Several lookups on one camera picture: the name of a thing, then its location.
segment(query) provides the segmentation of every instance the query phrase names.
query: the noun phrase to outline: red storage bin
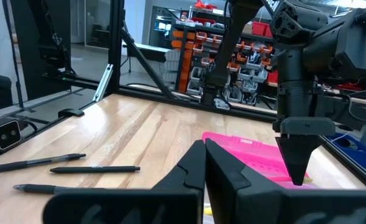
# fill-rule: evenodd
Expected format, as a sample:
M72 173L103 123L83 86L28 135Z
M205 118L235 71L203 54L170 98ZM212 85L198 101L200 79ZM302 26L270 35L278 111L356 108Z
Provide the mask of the red storage bin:
M345 83L341 85L336 86L339 90L355 90L355 91L361 91L362 88L358 84L351 84L351 83Z
M262 23L262 22L253 22L253 29L252 34L253 35L265 35L266 28L269 28L270 26L268 24Z
M210 24L215 24L216 23L216 21L214 21L214 20L211 20L211 19L202 19L202 18L198 18L198 17L192 17L191 20L192 21L195 21L195 22L200 22L204 26L205 26L205 23L206 22L210 22Z
M267 28L265 29L265 37L271 37L272 38L272 33L271 33L271 29L270 26L267 26Z
M267 82L268 83L278 83L278 70L268 73Z

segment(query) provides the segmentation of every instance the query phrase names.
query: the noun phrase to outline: wooden table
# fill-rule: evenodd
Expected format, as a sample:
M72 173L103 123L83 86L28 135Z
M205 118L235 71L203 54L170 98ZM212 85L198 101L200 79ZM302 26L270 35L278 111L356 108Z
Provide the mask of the wooden table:
M139 43L134 43L134 45L141 51L147 60L152 60L154 62L165 62L165 53L170 50ZM122 41L122 47L127 48L127 44L124 41ZM133 55L129 49L127 49L127 56L129 59L130 57L136 57L136 55Z
M276 145L271 124L154 101L111 95L0 156L7 162L86 153L85 159L0 173L0 223L40 223L49 195L12 189L16 184L66 187L151 188L202 133L212 131ZM134 174L51 174L58 166L141 166ZM365 189L353 174L320 147L308 174L325 189Z

